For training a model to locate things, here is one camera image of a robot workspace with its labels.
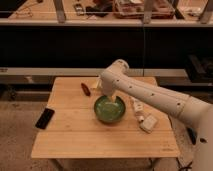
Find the gray floor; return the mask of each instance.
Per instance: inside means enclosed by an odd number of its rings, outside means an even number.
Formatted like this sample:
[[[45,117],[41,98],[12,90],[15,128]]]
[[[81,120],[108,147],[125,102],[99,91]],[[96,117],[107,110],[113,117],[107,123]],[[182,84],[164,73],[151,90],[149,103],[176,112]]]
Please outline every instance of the gray floor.
[[[11,100],[8,92],[0,98],[0,171],[55,171],[52,163],[45,159],[31,159],[33,141],[37,129],[34,127],[46,106],[49,92],[20,91]],[[181,150],[179,161],[182,165],[192,160],[194,147],[185,127],[172,119],[177,143]],[[60,160],[67,170],[132,170],[141,171],[148,166],[148,159],[84,159]],[[164,158],[155,171],[177,171],[174,158]]]

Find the black smartphone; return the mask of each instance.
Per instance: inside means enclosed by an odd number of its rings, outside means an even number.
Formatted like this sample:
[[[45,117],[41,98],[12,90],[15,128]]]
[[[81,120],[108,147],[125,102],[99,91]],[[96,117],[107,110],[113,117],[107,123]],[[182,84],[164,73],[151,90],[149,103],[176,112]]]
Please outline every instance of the black smartphone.
[[[54,112],[55,111],[52,109],[45,108],[35,126],[40,129],[45,129],[50,119],[52,118]]]
[[[74,7],[77,15],[84,15],[85,14],[84,8],[80,3],[74,4],[73,7]]]

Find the green bowl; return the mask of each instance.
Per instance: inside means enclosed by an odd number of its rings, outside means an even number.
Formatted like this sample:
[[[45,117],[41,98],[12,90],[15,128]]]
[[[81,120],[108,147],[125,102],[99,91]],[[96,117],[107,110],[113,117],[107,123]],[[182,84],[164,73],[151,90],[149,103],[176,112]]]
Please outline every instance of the green bowl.
[[[116,123],[121,120],[126,110],[124,101],[116,96],[111,102],[107,96],[99,97],[94,105],[97,118],[104,123]]]

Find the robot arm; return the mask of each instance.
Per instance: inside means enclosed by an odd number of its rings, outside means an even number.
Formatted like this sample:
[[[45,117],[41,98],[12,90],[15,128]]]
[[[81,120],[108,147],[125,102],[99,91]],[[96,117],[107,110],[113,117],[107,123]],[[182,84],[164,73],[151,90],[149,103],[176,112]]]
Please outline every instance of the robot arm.
[[[213,169],[213,105],[183,93],[137,81],[125,75],[128,69],[124,60],[117,60],[106,68],[100,75],[103,94],[112,96],[116,89],[123,91],[194,129],[198,133],[198,148],[193,171]]]

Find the table leg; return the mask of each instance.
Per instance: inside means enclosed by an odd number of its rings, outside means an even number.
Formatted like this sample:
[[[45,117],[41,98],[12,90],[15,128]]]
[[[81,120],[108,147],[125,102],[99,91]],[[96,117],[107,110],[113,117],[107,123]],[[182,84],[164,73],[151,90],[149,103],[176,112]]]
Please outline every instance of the table leg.
[[[63,166],[58,162],[57,159],[49,159],[51,163],[58,169],[58,171],[65,171]]]
[[[157,166],[157,164],[160,162],[160,160],[161,158],[155,158],[153,161],[151,160],[151,165],[148,167],[148,169],[153,170]]]

